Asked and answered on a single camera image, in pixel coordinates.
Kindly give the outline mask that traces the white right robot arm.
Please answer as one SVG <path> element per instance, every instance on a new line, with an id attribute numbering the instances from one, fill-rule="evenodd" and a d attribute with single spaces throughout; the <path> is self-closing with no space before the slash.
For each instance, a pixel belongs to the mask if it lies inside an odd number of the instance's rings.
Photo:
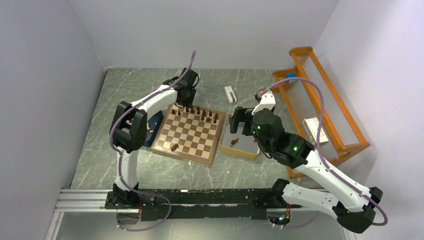
<path id="1" fill-rule="evenodd" d="M 379 207 L 383 191 L 361 185 L 323 158 L 319 150 L 300 135 L 285 131 L 279 116 L 268 108 L 236 107 L 229 118 L 230 133 L 253 136 L 268 159 L 297 170 L 319 183 L 326 192 L 300 187 L 284 179 L 272 186 L 268 198 L 275 207 L 298 205 L 327 214 L 345 229 L 361 234 L 370 226 L 384 226 L 387 215 Z M 383 222 L 375 222 L 376 210 Z"/>

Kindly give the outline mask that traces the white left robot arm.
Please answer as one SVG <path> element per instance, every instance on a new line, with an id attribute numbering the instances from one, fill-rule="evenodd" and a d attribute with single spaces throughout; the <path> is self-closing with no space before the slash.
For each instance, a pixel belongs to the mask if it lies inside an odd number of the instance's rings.
<path id="1" fill-rule="evenodd" d="M 184 68 L 180 76 L 168 79 L 149 95 L 131 103 L 122 101 L 116 108 L 109 143 L 117 155 L 117 175 L 112 195 L 126 208 L 139 201 L 137 182 L 138 151 L 147 139 L 148 121 L 174 103 L 191 108 L 200 76 Z"/>

